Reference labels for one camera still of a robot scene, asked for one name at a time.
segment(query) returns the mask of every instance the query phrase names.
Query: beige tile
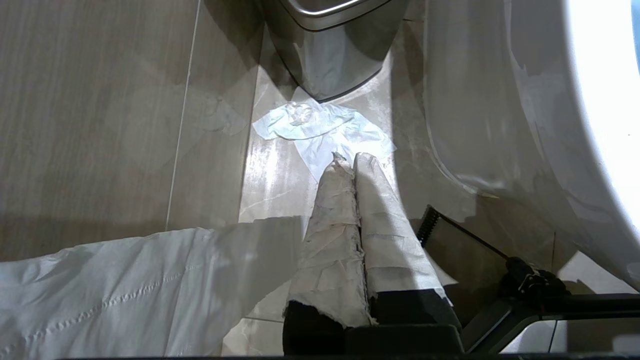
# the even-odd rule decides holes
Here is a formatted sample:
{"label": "beige tile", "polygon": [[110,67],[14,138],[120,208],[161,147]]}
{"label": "beige tile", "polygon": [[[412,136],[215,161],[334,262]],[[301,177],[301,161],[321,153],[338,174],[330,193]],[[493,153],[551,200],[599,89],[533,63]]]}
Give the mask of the beige tile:
{"label": "beige tile", "polygon": [[242,319],[225,336],[222,356],[281,356],[282,323]]}
{"label": "beige tile", "polygon": [[253,1],[202,1],[168,227],[237,222],[262,20]]}
{"label": "beige tile", "polygon": [[0,261],[164,230],[196,5],[0,3]]}
{"label": "beige tile", "polygon": [[277,289],[273,290],[269,295],[265,296],[258,304],[255,305],[248,318],[284,321],[282,313],[287,304],[287,296],[289,295],[289,286],[291,281],[287,281]]}

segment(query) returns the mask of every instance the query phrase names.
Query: white sheet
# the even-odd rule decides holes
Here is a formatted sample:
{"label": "white sheet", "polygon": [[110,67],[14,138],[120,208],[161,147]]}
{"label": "white sheet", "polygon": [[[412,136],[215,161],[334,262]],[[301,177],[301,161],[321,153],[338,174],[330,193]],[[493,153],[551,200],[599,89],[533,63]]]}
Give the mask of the white sheet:
{"label": "white sheet", "polygon": [[0,263],[0,359],[211,354],[291,278],[306,225],[270,218]]}

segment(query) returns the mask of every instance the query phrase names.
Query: black object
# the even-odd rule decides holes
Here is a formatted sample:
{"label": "black object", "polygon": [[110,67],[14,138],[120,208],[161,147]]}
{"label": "black object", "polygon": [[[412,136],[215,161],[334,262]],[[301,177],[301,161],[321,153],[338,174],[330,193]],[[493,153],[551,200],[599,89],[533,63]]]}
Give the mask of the black object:
{"label": "black object", "polygon": [[528,325],[540,320],[640,317],[640,295],[571,295],[553,273],[503,254],[432,206],[427,207],[417,233],[422,246],[439,219],[469,235],[506,263],[507,274],[500,282],[498,299],[462,330],[466,352],[497,353]]}
{"label": "black object", "polygon": [[313,306],[290,301],[282,348],[289,355],[462,353],[461,326],[434,290],[383,291],[371,299],[379,326],[346,328]]}
{"label": "black object", "polygon": [[357,327],[346,334],[346,353],[352,355],[462,354],[453,325],[381,325]]}

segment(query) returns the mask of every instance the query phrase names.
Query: toilet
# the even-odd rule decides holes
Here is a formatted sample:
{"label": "toilet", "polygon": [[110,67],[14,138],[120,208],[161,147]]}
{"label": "toilet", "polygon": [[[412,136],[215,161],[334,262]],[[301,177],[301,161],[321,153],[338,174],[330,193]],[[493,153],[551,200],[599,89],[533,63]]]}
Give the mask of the toilet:
{"label": "toilet", "polygon": [[640,289],[637,1],[430,1],[426,121],[452,181]]}

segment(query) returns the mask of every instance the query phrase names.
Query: crumpled tissue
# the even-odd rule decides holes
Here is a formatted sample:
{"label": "crumpled tissue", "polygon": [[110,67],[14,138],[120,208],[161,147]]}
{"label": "crumpled tissue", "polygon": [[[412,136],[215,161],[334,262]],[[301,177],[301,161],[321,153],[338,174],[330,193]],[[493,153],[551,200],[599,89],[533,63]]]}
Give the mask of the crumpled tissue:
{"label": "crumpled tissue", "polygon": [[371,316],[353,170],[342,156],[334,156],[318,184],[287,303],[314,306],[345,327],[365,326],[371,324]]}
{"label": "crumpled tissue", "polygon": [[375,297],[382,291],[433,289],[449,301],[378,159],[357,154],[355,173],[367,296]]}
{"label": "crumpled tissue", "polygon": [[358,111],[333,104],[320,104],[302,88],[291,102],[269,111],[253,123],[262,138],[294,140],[296,149],[316,181],[338,152],[353,166],[355,154],[367,152],[383,159],[396,147],[391,139]]}

